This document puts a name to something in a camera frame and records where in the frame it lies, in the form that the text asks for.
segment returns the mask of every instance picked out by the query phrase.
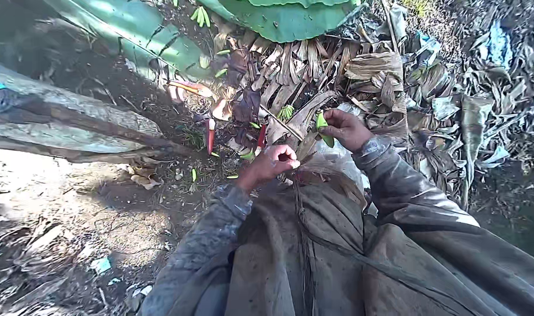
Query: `grass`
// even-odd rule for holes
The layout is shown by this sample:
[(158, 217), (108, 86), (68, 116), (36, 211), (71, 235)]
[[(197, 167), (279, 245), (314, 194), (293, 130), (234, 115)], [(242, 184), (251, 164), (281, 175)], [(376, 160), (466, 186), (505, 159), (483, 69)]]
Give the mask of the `grass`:
[(199, 129), (197, 126), (185, 125), (181, 129), (181, 133), (185, 145), (191, 145), (196, 150), (201, 150), (205, 147), (202, 129)]
[(432, 0), (402, 0), (404, 6), (415, 11), (420, 18), (425, 18), (425, 15), (431, 9)]

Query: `dirty jacket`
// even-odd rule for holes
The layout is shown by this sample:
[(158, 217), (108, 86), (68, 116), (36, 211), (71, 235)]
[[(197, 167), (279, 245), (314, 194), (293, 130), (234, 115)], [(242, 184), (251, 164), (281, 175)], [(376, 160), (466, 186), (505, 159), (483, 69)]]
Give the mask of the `dirty jacket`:
[(534, 257), (480, 228), (386, 139), (352, 156), (377, 218), (326, 183), (253, 204), (221, 187), (139, 314), (534, 315)]

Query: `fallen trunk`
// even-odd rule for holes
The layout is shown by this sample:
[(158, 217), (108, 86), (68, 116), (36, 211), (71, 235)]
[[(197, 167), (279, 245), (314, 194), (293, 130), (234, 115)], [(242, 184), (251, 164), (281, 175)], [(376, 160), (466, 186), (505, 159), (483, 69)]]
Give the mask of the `fallen trunk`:
[(70, 162), (126, 162), (196, 153), (162, 138), (151, 120), (32, 80), (0, 65), (0, 148)]

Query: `hand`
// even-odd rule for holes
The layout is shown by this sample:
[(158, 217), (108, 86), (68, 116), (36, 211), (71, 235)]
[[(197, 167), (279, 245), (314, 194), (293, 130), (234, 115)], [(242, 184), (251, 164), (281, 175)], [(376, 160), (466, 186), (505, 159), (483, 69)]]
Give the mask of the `hand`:
[(331, 109), (324, 112), (324, 118), (329, 126), (320, 127), (318, 132), (337, 138), (341, 145), (351, 152), (361, 148), (374, 136), (359, 118), (351, 113)]
[(240, 172), (235, 186), (249, 194), (251, 190), (274, 179), (279, 173), (299, 166), (295, 151), (288, 145), (268, 146)]

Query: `green banana leaf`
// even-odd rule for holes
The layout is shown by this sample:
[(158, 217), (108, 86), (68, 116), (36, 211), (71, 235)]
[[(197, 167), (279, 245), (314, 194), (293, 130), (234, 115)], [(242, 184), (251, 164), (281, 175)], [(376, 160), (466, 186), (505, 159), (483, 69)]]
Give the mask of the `green banana leaf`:
[(44, 0), (61, 16), (107, 40), (109, 48), (123, 51), (137, 71), (147, 78), (158, 58), (189, 76), (204, 78), (210, 71), (198, 65), (199, 47), (181, 35), (174, 25), (161, 26), (159, 11), (138, 0)]
[(225, 18), (227, 21), (237, 23), (238, 20), (235, 18), (234, 14), (226, 10), (226, 8), (218, 2), (218, 0), (198, 0), (202, 5), (214, 11), (216, 14)]
[(342, 4), (349, 0), (249, 0), (250, 4), (255, 6), (272, 6), (273, 4), (302, 4), (303, 7), (308, 8), (312, 4), (325, 4), (333, 6), (335, 4)]
[(340, 26), (356, 12), (351, 2), (334, 4), (274, 4), (257, 7), (247, 0), (219, 0), (242, 26), (258, 32), (264, 38), (285, 43), (313, 38)]

